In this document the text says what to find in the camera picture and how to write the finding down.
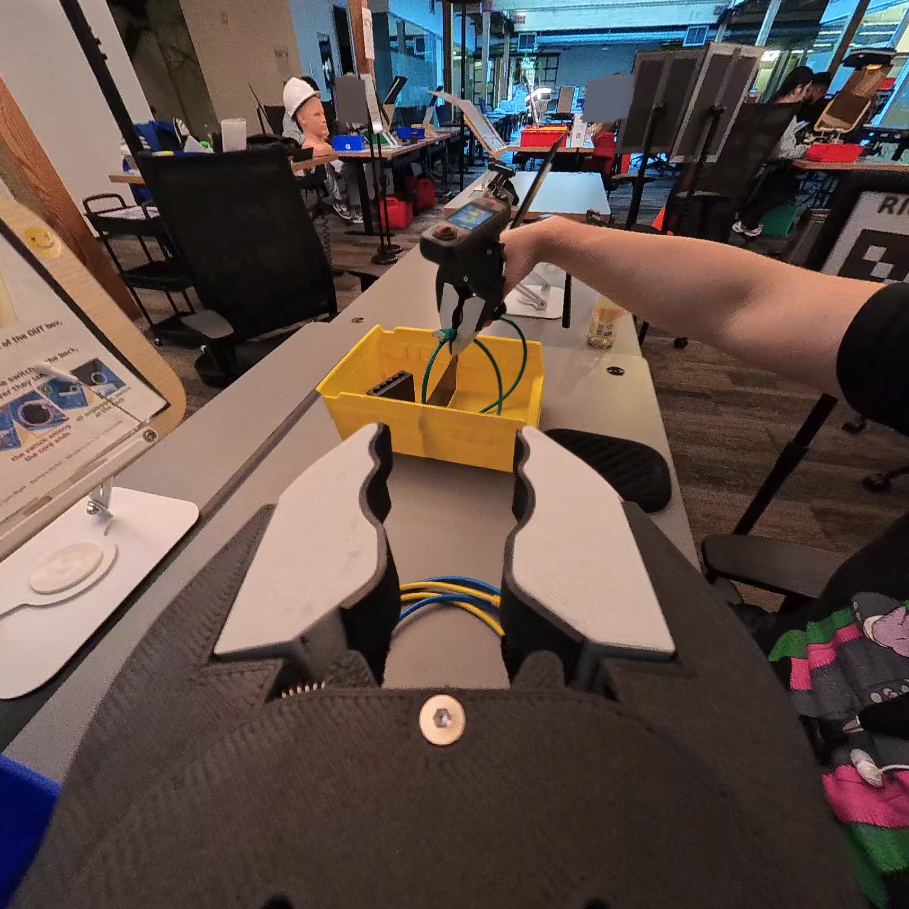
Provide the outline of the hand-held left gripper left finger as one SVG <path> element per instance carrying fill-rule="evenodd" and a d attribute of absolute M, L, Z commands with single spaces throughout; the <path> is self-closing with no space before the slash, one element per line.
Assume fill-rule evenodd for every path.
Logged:
<path fill-rule="evenodd" d="M 223 661 L 281 658 L 307 682 L 361 654 L 381 685 L 401 612 L 384 522 L 391 510 L 388 426 L 369 424 L 280 495 L 214 645 Z"/>

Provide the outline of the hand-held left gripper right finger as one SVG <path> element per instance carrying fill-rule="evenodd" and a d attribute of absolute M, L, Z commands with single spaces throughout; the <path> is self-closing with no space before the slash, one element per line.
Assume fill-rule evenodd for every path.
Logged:
<path fill-rule="evenodd" d="M 503 556 L 502 655 L 515 681 L 533 653 L 554 654 L 574 688 L 606 688 L 608 657 L 676 659 L 625 501 L 591 465 L 540 430 L 516 436 L 516 525 Z"/>

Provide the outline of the yellow plastic bin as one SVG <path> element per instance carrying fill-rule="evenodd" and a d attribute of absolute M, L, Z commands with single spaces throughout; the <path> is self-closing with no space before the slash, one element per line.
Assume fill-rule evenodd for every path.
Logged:
<path fill-rule="evenodd" d="M 317 386 L 342 439 L 371 423 L 388 426 L 392 450 L 466 466 L 511 472 L 516 437 L 539 426 L 544 348 L 536 340 L 481 336 L 460 354 L 445 405 L 429 399 L 448 368 L 445 349 L 427 328 L 373 327 Z M 413 374 L 415 402 L 366 392 L 399 371 Z"/>

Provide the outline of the blue plastic bin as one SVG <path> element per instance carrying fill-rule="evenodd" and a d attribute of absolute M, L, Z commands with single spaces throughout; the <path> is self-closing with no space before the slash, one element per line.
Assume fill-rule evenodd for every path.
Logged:
<path fill-rule="evenodd" d="M 1 756 L 1 907 L 11 903 L 51 821 L 61 784 Z"/>

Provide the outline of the person's right forearm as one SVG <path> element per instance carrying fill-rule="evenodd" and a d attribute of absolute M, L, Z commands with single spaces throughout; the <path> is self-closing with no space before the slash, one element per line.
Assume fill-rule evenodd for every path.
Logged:
<path fill-rule="evenodd" d="M 551 261 L 643 321 L 908 431 L 907 286 L 728 245 L 568 224 Z"/>

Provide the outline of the person's right hand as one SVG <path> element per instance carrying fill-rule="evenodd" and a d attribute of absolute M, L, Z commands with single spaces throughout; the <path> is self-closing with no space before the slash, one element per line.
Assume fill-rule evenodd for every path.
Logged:
<path fill-rule="evenodd" d="M 504 231 L 500 237 L 504 256 L 504 295 L 515 290 L 540 264 L 582 277 L 582 267 L 574 261 L 574 242 L 582 227 L 582 223 L 556 216 Z"/>

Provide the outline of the white stand base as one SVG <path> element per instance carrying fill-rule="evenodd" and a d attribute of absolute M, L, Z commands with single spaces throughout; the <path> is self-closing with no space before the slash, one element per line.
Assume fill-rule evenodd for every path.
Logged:
<path fill-rule="evenodd" d="M 1 699 L 56 676 L 196 524 L 185 499 L 115 486 L 86 496 L 2 560 Z"/>
<path fill-rule="evenodd" d="M 540 264 L 506 295 L 506 314 L 548 321 L 561 320 L 566 274 L 549 264 Z"/>

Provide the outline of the glass bottle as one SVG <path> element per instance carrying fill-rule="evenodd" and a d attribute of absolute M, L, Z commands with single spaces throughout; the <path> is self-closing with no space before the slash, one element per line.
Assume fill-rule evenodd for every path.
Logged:
<path fill-rule="evenodd" d="M 601 351 L 612 350 L 625 314 L 623 307 L 611 298 L 599 294 L 586 332 L 587 347 Z"/>

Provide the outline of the black mesh office chair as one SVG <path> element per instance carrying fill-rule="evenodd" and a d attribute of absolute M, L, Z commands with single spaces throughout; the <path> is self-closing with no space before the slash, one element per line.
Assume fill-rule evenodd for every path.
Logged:
<path fill-rule="evenodd" d="M 330 261 L 278 143 L 136 163 L 202 306 L 183 322 L 205 385 L 226 388 L 302 324 L 337 316 Z"/>

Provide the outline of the mannequin head with white helmet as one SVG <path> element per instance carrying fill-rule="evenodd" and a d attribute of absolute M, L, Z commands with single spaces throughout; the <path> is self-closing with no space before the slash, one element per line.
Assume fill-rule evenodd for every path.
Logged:
<path fill-rule="evenodd" d="M 292 139 L 312 156 L 334 154 L 321 92 L 310 76 L 294 76 L 283 88 L 282 135 Z"/>

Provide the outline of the wooden poster board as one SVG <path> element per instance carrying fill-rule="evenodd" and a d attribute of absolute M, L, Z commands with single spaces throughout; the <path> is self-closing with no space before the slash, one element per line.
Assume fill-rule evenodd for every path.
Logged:
<path fill-rule="evenodd" d="M 7 223 L 17 235 L 35 243 L 38 255 L 45 262 L 51 276 L 83 310 L 89 324 L 168 403 L 164 412 L 140 426 L 136 434 L 123 440 L 90 466 L 79 470 L 58 494 L 46 496 L 28 506 L 22 520 L 7 524 L 1 522 L 2 557 L 5 558 L 173 431 L 184 418 L 187 404 L 183 386 L 164 358 L 120 310 L 108 291 L 37 214 L 11 198 L 2 196 L 1 233 L 2 223 Z"/>

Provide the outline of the person's patterned clothing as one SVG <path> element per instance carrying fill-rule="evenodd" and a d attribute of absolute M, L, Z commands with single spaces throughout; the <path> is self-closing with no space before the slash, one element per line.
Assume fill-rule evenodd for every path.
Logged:
<path fill-rule="evenodd" d="M 907 907 L 907 517 L 774 623 L 767 655 L 820 767 L 872 907 Z"/>

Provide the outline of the black utility cart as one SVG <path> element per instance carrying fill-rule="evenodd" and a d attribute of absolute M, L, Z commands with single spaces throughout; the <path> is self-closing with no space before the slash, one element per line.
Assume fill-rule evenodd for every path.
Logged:
<path fill-rule="evenodd" d="M 83 207 L 156 346 L 233 340 L 224 318 L 193 303 L 195 281 L 155 206 L 129 205 L 119 195 L 105 193 L 84 198 Z"/>

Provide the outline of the black and white tag sign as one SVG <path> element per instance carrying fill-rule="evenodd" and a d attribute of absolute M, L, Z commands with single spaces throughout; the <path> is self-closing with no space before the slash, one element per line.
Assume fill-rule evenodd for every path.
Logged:
<path fill-rule="evenodd" d="M 908 284 L 908 195 L 862 191 L 835 233 L 820 272 L 885 285 Z"/>

